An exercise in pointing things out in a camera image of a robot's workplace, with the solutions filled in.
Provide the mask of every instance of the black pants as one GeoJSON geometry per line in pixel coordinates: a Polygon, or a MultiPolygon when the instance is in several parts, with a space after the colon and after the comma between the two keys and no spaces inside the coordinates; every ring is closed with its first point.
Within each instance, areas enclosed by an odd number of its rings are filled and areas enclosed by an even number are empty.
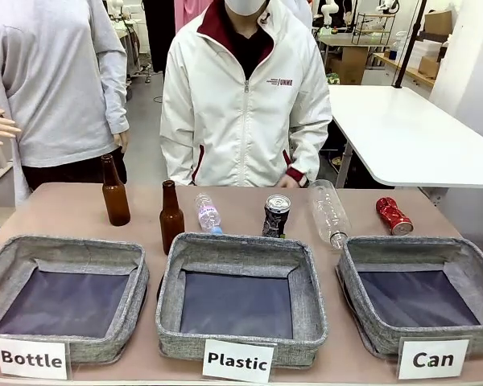
{"type": "MultiPolygon", "coordinates": [[[[122,148],[119,147],[110,154],[113,156],[118,177],[126,183],[127,170],[123,162],[122,148]]],[[[103,183],[104,181],[100,157],[52,167],[22,166],[22,169],[33,191],[44,183],[103,183]]]]}

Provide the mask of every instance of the bottle label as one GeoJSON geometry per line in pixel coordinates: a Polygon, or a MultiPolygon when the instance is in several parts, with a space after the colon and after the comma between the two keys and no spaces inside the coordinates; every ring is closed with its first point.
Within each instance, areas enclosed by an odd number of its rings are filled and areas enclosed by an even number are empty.
{"type": "Polygon", "coordinates": [[[204,216],[208,216],[210,213],[216,213],[216,214],[218,214],[218,211],[217,211],[217,209],[214,206],[211,206],[211,205],[209,205],[207,207],[202,207],[199,210],[199,219],[201,219],[204,216]]]}

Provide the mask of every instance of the white fabric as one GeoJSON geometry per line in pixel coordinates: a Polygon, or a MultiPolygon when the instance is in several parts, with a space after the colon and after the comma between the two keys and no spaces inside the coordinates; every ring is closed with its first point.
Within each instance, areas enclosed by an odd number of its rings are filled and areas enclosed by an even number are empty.
{"type": "Polygon", "coordinates": [[[328,86],[311,32],[279,1],[259,19],[275,47],[246,83],[242,66],[197,28],[180,30],[168,54],[161,144],[168,176],[197,185],[274,186],[291,167],[314,180],[331,121],[328,86]]]}
{"type": "Polygon", "coordinates": [[[13,143],[17,203],[29,194],[21,165],[116,149],[113,134],[129,129],[125,81],[126,53],[101,0],[0,0],[0,108],[23,130],[13,143]]]}
{"type": "Polygon", "coordinates": [[[266,0],[225,0],[225,4],[235,14],[249,16],[258,12],[266,0]]]}
{"type": "Polygon", "coordinates": [[[308,4],[308,0],[281,0],[295,17],[303,22],[303,24],[310,30],[313,28],[313,13],[312,8],[308,4]]]}

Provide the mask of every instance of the red can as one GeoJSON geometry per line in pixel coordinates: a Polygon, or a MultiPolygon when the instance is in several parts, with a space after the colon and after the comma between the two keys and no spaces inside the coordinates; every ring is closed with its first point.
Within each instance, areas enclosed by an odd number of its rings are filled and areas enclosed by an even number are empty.
{"type": "Polygon", "coordinates": [[[392,236],[405,236],[413,231],[413,223],[402,213],[391,197],[383,197],[376,202],[376,211],[388,224],[392,236]]]}

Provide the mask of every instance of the soda can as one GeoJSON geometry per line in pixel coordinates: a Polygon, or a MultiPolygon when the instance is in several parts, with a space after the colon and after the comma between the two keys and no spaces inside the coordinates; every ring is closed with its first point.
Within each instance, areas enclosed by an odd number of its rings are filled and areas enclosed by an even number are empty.
{"type": "Polygon", "coordinates": [[[405,236],[413,231],[413,223],[401,212],[391,197],[383,197],[376,202],[376,211],[390,228],[392,236],[405,236]]]}
{"type": "Polygon", "coordinates": [[[285,237],[284,224],[288,220],[291,201],[284,195],[271,195],[265,203],[264,237],[285,237]]]}

